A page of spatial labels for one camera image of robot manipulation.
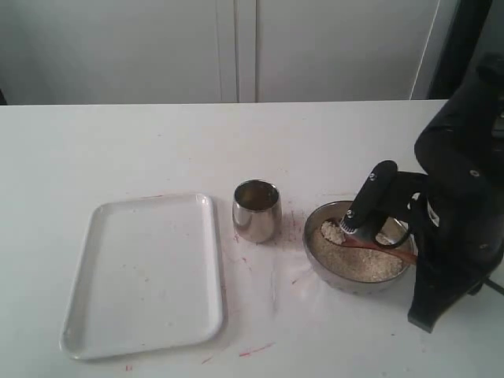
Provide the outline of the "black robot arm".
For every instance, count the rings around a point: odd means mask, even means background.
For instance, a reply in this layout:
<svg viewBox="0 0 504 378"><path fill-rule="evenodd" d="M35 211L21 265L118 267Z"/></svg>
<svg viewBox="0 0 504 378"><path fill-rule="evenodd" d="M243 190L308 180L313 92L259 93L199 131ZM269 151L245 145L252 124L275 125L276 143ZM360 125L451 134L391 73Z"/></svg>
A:
<svg viewBox="0 0 504 378"><path fill-rule="evenodd" d="M390 219L417 246L408 320L431 332L503 259L503 58L485 54L414 145L421 172L376 165L340 221L366 246Z"/></svg>

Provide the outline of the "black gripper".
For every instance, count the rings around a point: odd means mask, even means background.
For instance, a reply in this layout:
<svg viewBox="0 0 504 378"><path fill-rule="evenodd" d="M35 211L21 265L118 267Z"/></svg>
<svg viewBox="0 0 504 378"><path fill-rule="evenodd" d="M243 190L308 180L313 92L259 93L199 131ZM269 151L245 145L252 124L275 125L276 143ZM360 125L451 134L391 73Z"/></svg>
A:
<svg viewBox="0 0 504 378"><path fill-rule="evenodd" d="M401 172L376 165L339 221L352 235L387 192L387 212L413 231L419 256L408 322L432 333L442 315L475 291L503 258L503 192L483 169Z"/></svg>

